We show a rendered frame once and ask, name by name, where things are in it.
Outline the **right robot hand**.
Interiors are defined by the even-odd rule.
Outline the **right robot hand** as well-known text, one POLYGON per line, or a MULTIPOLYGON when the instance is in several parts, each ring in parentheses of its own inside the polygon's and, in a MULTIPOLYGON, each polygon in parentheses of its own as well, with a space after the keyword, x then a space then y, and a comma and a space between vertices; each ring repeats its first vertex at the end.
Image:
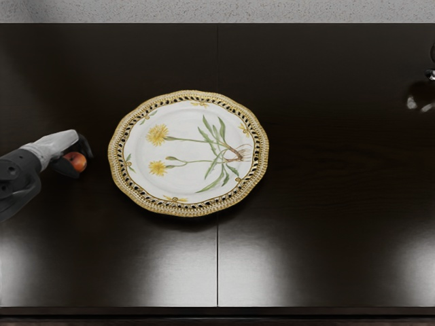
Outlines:
POLYGON ((425 76, 435 82, 435 43, 432 44, 432 47, 430 48, 430 58, 432 60, 432 63, 434 66, 432 68, 428 68, 425 70, 425 76))

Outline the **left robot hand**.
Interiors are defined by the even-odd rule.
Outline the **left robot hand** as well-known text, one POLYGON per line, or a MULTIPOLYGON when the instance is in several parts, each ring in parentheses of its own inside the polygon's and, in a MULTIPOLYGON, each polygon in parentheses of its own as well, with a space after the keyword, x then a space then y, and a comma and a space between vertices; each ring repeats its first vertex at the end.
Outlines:
POLYGON ((39 161, 40 167, 37 172, 41 173, 51 166, 56 172, 77 179, 86 168, 87 158, 93 158, 91 147, 85 136, 74 129, 55 132, 46 135, 33 143, 27 143, 20 147, 32 153, 39 161), (66 151, 73 146, 84 156, 84 167, 73 166, 73 160, 65 157, 66 151))

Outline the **small red orange fruit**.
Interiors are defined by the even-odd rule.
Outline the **small red orange fruit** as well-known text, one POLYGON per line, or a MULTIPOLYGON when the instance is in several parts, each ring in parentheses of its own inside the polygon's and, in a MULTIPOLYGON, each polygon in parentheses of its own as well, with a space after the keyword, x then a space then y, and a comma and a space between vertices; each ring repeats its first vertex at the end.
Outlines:
POLYGON ((75 171, 82 173, 87 167, 86 156, 80 152, 72 151, 63 156, 72 165, 75 171))

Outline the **floral plate with gold rim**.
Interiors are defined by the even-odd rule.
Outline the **floral plate with gold rim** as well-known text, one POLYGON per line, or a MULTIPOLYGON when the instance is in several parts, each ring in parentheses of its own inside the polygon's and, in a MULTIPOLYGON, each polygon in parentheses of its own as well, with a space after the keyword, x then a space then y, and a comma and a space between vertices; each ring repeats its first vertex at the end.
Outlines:
POLYGON ((242 201, 268 166, 257 117, 227 96, 182 90, 140 104, 108 147, 111 175, 151 212, 200 217, 242 201))

